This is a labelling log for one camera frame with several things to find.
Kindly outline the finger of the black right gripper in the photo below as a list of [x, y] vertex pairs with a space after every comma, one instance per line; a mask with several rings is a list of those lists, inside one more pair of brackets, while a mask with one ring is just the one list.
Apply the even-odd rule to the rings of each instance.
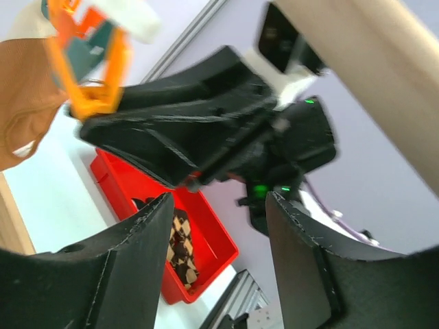
[[239, 131], [230, 109], [137, 109], [91, 117], [79, 137], [168, 188], [197, 188], [225, 174]]
[[262, 108], [273, 109], [274, 93], [232, 47], [223, 46], [195, 65], [151, 82], [126, 86], [116, 108], [105, 111], [93, 104], [81, 117], [89, 119], [114, 112], [170, 106], [215, 97], [239, 96]]

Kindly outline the orange clothes peg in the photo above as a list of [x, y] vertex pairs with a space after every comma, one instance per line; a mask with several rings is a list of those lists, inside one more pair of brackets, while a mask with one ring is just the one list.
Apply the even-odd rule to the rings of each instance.
[[130, 58], [127, 32], [109, 20], [102, 3], [90, 4], [81, 21], [80, 1], [43, 1], [43, 16], [55, 27], [47, 54], [55, 82], [69, 96], [70, 115], [80, 121], [114, 113]]

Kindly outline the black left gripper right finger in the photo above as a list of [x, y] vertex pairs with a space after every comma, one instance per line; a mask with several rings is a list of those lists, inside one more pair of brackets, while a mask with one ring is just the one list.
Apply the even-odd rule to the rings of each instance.
[[410, 255], [349, 238], [277, 193], [266, 219], [286, 328], [437, 328], [438, 248]]

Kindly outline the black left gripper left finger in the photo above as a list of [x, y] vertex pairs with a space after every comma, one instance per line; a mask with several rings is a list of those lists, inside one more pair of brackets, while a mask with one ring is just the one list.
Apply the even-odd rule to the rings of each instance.
[[1, 251], [2, 328], [153, 328], [174, 199], [56, 253]]

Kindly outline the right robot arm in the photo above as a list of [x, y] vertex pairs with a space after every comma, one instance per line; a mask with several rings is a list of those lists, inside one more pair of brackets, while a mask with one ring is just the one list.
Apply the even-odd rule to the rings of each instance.
[[194, 193], [238, 180], [252, 227], [268, 233], [265, 196], [299, 198], [306, 173], [332, 161], [335, 137], [317, 97], [278, 109], [274, 91], [230, 47], [168, 77], [128, 86], [112, 114], [78, 136], [167, 188]]

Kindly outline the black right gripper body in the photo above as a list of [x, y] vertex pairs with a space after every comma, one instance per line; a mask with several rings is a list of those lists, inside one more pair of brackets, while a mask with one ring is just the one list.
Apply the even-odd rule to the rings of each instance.
[[239, 170], [250, 161], [254, 145], [271, 136], [274, 122], [284, 109], [285, 105], [267, 103], [242, 117], [239, 131], [224, 140], [224, 146], [209, 157], [207, 167], [191, 175], [191, 190], [196, 192], [213, 180], [241, 177]]

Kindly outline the white round clip hanger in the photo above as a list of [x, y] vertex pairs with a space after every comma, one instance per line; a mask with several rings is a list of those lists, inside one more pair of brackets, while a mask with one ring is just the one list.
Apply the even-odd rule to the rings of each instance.
[[91, 5], [143, 44], [153, 43], [161, 28], [160, 18], [146, 1], [94, 0]]

